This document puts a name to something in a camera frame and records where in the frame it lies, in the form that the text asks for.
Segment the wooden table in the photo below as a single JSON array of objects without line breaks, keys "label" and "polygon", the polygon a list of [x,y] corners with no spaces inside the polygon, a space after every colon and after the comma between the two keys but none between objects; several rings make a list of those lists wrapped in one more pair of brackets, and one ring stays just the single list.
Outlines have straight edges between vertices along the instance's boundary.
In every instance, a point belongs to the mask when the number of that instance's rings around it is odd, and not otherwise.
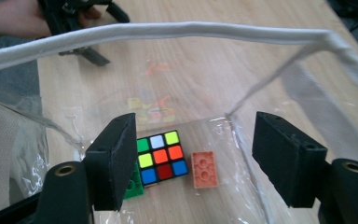
[{"label": "wooden table", "polygon": [[[326,28],[338,32],[358,52],[358,44],[323,0],[313,1],[117,1],[131,22],[221,21],[268,27]],[[105,12],[94,25],[112,22]],[[114,117],[137,112],[138,135],[175,128],[187,156],[192,151],[216,153],[220,186],[195,190],[191,175],[146,190],[124,202],[120,213],[98,213],[109,223],[261,223],[266,221],[249,167],[224,114],[256,82],[269,76],[299,47],[187,37],[117,41],[94,47],[112,62],[96,67],[75,56],[38,60],[44,116],[61,125],[83,149]],[[342,76],[327,53],[312,56],[305,66],[323,87],[343,102],[358,124],[358,89]],[[240,113],[243,141],[251,147],[255,111],[281,115],[317,141],[331,147],[300,106],[275,82],[249,99]],[[76,151],[57,132],[48,131],[50,164],[71,161]],[[287,209],[257,171],[277,223],[316,223],[313,210]]]}]

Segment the colorful puzzle cube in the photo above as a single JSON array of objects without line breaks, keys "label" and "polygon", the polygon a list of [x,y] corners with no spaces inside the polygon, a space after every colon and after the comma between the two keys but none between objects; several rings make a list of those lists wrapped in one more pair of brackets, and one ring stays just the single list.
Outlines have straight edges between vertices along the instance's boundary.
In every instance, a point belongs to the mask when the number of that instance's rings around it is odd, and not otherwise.
[{"label": "colorful puzzle cube", "polygon": [[214,188],[219,185],[212,151],[193,152],[191,164],[195,189]]},{"label": "colorful puzzle cube", "polygon": [[136,162],[124,199],[126,200],[143,194],[144,186],[142,185],[141,176],[139,174],[138,162]]},{"label": "colorful puzzle cube", "polygon": [[178,132],[138,139],[138,165],[144,186],[188,174]]}]

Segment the rubik's cube face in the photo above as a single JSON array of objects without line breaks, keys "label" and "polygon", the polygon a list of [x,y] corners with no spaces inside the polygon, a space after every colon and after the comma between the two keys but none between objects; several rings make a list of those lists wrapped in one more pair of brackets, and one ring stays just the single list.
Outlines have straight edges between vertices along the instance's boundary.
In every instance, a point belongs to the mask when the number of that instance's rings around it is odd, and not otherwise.
[{"label": "rubik's cube face", "polygon": [[138,139],[138,165],[144,186],[188,174],[178,132]]}]

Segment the green square sticker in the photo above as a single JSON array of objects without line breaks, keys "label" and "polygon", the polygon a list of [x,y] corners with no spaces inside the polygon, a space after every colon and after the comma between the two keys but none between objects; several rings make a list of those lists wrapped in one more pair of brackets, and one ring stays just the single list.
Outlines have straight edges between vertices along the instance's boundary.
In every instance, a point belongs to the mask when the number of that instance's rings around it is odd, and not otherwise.
[{"label": "green square sticker", "polygon": [[138,139],[137,145],[138,145],[138,152],[143,152],[143,151],[149,150],[149,144],[147,143],[146,138]]},{"label": "green square sticker", "polygon": [[179,143],[179,137],[177,132],[165,133],[164,135],[168,145]]}]

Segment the black object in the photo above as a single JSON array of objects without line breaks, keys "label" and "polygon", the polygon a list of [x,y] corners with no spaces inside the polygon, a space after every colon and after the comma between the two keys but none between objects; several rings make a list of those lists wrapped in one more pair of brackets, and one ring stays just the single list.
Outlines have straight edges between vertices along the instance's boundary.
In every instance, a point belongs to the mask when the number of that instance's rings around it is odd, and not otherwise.
[{"label": "black object", "polygon": [[135,114],[113,119],[82,162],[51,168],[43,191],[1,211],[0,223],[93,223],[92,206],[119,210],[137,154]]},{"label": "black object", "polygon": [[281,117],[257,112],[253,156],[291,207],[321,201],[321,223],[358,223],[358,161],[325,161],[327,149]]},{"label": "black object", "polygon": [[[53,35],[61,35],[81,29],[78,24],[78,13],[94,5],[107,5],[106,11],[118,22],[130,22],[129,16],[111,0],[38,0],[38,3]],[[98,66],[110,63],[97,51],[90,50],[91,48],[75,49],[69,52],[62,52],[60,55],[82,55]]]}]

